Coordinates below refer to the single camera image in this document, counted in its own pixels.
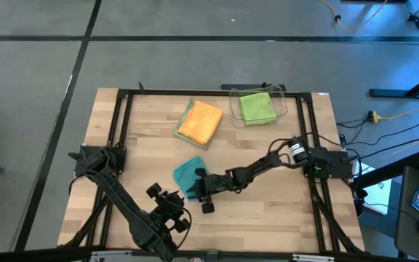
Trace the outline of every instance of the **transparent tray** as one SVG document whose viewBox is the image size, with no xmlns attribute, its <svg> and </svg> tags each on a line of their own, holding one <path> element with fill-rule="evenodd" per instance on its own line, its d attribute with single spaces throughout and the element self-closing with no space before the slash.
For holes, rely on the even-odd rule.
<svg viewBox="0 0 419 262">
<path fill-rule="evenodd" d="M 244 96 L 254 95 L 258 93 L 268 93 L 270 98 L 271 109 L 274 112 L 273 117 L 260 117 L 246 120 L 243 116 L 241 109 L 241 99 Z M 287 104 L 284 99 L 284 93 L 279 85 L 273 84 L 269 87 L 251 89 L 251 90 L 238 90 L 232 89 L 229 91 L 229 100 L 232 115 L 232 124 L 235 127 L 249 127 L 262 124 L 272 124 L 277 121 L 280 116 L 287 114 Z"/>
</svg>

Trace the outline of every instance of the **blue towel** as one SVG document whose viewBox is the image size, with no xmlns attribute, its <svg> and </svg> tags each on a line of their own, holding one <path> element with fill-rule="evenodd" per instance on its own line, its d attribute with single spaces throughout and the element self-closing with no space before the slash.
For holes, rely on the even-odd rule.
<svg viewBox="0 0 419 262">
<path fill-rule="evenodd" d="M 196 168 L 204 168 L 207 173 L 207 167 L 204 165 L 203 160 L 200 156 L 195 156 L 193 159 L 188 160 L 187 162 L 181 164 L 178 168 L 174 170 L 174 179 L 175 182 L 179 185 L 180 190 L 185 194 L 185 197 L 189 201 L 195 201 L 196 199 L 189 199 L 189 197 L 194 197 L 195 193 L 187 193 L 187 190 L 193 186 L 195 180 L 200 177 L 195 174 Z"/>
</svg>

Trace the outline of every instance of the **clear plastic container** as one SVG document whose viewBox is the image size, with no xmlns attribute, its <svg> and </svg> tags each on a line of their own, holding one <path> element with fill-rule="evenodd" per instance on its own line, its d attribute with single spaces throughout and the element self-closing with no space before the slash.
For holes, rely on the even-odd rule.
<svg viewBox="0 0 419 262">
<path fill-rule="evenodd" d="M 232 89 L 229 91 L 229 99 L 232 124 L 235 127 L 272 124 L 280 116 L 287 114 L 284 93 L 277 84 L 251 90 Z"/>
</svg>

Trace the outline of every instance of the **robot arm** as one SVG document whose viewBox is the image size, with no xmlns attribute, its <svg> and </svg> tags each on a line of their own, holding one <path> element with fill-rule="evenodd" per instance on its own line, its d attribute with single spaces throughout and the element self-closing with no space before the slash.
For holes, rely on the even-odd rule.
<svg viewBox="0 0 419 262">
<path fill-rule="evenodd" d="M 295 163 L 290 162 L 287 154 L 280 154 L 280 151 L 288 147 Z M 289 162 L 281 160 L 282 155 L 287 155 Z M 195 173 L 200 179 L 195 180 L 192 187 L 187 192 L 193 192 L 195 199 L 203 202 L 201 208 L 203 213 L 212 213 L 215 211 L 211 200 L 213 194 L 223 191 L 234 191 L 239 194 L 253 180 L 264 172 L 275 167 L 288 167 L 296 169 L 309 165 L 315 167 L 326 167 L 331 164 L 331 159 L 325 148 L 306 148 L 300 138 L 284 140 L 281 145 L 272 151 L 269 151 L 264 157 L 247 167 L 235 167 L 225 171 L 224 175 L 206 174 L 205 169 L 197 169 Z"/>
<path fill-rule="evenodd" d="M 162 261 L 172 261 L 177 245 L 172 241 L 171 230 L 183 232 L 190 228 L 186 219 L 180 219 L 183 214 L 183 198 L 177 192 L 161 193 L 161 187 L 155 183 L 146 193 L 155 198 L 157 207 L 147 213 L 141 210 L 124 187 L 117 181 L 113 171 L 114 154 L 107 147 L 83 161 L 84 174 L 95 182 L 119 209 L 129 223 L 129 232 L 135 244 L 144 251 L 155 252 Z M 168 228 L 166 222 L 174 221 L 174 226 Z"/>
</svg>

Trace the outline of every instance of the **desk leg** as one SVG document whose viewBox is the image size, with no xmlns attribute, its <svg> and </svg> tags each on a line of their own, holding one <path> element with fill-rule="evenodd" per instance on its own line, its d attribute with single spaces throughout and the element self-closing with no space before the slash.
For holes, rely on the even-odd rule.
<svg viewBox="0 0 419 262">
<path fill-rule="evenodd" d="M 419 84 L 411 90 L 370 89 L 372 98 L 417 98 L 419 99 Z"/>
<path fill-rule="evenodd" d="M 373 170 L 366 175 L 362 175 L 355 179 L 351 184 L 351 188 L 363 189 L 368 186 L 375 185 L 379 182 L 400 176 L 404 172 L 405 166 L 418 167 L 419 166 L 419 152 L 411 156 L 407 156 L 385 167 Z"/>
</svg>

